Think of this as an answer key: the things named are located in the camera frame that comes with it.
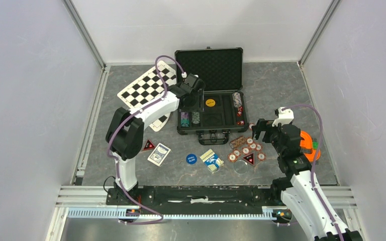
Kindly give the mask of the brown poker chip stack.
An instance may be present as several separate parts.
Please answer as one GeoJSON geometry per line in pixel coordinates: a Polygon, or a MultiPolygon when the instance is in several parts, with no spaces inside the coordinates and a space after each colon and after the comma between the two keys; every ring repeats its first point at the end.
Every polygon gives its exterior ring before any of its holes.
{"type": "Polygon", "coordinates": [[[247,138],[244,137],[244,136],[239,136],[235,139],[233,139],[230,143],[229,143],[229,146],[231,149],[236,149],[236,148],[239,148],[241,146],[243,146],[244,144],[247,143],[247,138]]]}

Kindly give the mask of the clear dealer button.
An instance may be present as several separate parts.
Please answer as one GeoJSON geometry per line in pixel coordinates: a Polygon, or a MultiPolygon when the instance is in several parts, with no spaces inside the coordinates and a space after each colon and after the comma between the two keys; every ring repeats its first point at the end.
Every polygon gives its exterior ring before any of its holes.
{"type": "Polygon", "coordinates": [[[248,171],[249,164],[244,161],[236,161],[233,165],[234,171],[239,174],[243,175],[248,171]]]}

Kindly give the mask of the blue boxed card deck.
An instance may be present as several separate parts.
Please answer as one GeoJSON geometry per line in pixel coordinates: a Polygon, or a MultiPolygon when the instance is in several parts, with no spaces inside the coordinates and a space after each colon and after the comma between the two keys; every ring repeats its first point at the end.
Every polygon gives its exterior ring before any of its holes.
{"type": "Polygon", "coordinates": [[[212,150],[209,149],[200,156],[202,162],[206,165],[211,173],[217,172],[222,166],[224,161],[212,150]]]}

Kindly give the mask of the blue small blind button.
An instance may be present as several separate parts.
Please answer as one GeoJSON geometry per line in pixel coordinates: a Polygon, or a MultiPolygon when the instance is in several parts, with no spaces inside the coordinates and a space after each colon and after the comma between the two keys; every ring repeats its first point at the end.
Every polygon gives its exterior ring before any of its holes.
{"type": "Polygon", "coordinates": [[[198,158],[195,154],[188,154],[186,156],[186,162],[190,165],[193,165],[197,162],[198,158]]]}

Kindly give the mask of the blue backed card deck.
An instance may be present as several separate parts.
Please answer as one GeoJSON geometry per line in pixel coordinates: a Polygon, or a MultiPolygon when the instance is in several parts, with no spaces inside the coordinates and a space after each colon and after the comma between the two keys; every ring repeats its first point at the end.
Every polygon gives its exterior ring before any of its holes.
{"type": "Polygon", "coordinates": [[[152,153],[148,156],[147,160],[156,166],[161,166],[163,161],[171,152],[171,149],[162,143],[159,143],[152,153]]]}

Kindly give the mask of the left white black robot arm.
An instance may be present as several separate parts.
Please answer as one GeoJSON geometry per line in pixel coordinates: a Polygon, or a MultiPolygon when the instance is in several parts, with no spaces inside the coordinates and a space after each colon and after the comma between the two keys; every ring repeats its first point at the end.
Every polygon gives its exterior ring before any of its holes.
{"type": "Polygon", "coordinates": [[[107,156],[115,162],[115,189],[125,204],[133,204],[138,198],[135,160],[142,149],[145,129],[176,110],[203,110],[205,86],[196,75],[185,75],[175,85],[165,84],[164,91],[144,105],[115,111],[106,134],[107,156]]]}

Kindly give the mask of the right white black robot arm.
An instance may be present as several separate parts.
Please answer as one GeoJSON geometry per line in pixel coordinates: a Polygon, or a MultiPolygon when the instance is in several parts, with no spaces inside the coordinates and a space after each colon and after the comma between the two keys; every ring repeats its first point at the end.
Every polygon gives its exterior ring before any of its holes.
{"type": "Polygon", "coordinates": [[[279,168],[285,174],[273,180],[271,201],[284,204],[292,212],[309,240],[362,240],[360,232],[349,229],[324,195],[312,163],[302,152],[301,130],[261,118],[252,126],[254,139],[261,132],[262,141],[276,150],[279,168]]]}

